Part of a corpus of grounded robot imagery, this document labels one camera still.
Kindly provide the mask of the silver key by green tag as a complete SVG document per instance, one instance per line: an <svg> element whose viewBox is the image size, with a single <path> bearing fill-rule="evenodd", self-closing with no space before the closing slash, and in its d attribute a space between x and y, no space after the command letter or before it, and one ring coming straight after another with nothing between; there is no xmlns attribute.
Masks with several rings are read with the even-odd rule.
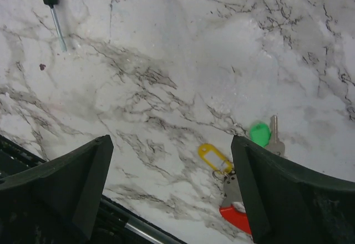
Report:
<svg viewBox="0 0 355 244"><path fill-rule="evenodd" d="M285 144L279 139L278 136L278 118L276 115L271 117L270 122L271 137L268 145L265 147L266 150L272 152L280 157L285 157Z"/></svg>

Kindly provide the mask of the yellow key tag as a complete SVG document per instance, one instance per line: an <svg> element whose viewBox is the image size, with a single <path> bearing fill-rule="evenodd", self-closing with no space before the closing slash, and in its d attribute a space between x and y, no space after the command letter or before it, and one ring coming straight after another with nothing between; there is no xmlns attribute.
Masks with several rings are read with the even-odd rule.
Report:
<svg viewBox="0 0 355 244"><path fill-rule="evenodd" d="M209 167L218 173L229 174L234 168L232 162L212 144L200 145L197 153Z"/></svg>

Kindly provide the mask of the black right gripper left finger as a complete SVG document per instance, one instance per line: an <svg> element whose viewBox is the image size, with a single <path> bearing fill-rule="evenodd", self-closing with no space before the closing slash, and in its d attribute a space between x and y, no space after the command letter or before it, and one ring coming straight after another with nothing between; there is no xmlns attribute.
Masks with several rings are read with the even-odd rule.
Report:
<svg viewBox="0 0 355 244"><path fill-rule="evenodd" d="M113 154L109 135L13 171L26 151L1 137L1 243L86 243L90 240Z"/></svg>

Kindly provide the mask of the green key tag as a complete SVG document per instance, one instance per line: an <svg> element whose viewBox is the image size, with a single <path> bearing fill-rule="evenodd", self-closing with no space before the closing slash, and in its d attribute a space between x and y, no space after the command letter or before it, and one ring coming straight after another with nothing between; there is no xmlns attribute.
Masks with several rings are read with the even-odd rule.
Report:
<svg viewBox="0 0 355 244"><path fill-rule="evenodd" d="M250 126L249 136L254 143L264 148L271 138L270 126L263 121L256 121Z"/></svg>

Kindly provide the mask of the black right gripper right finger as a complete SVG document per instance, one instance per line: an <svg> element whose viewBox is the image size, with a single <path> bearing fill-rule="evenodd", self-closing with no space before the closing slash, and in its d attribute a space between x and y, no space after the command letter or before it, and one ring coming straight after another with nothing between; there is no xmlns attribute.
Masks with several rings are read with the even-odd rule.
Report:
<svg viewBox="0 0 355 244"><path fill-rule="evenodd" d="M354 243L353 182L242 136L234 136L231 152L254 243Z"/></svg>

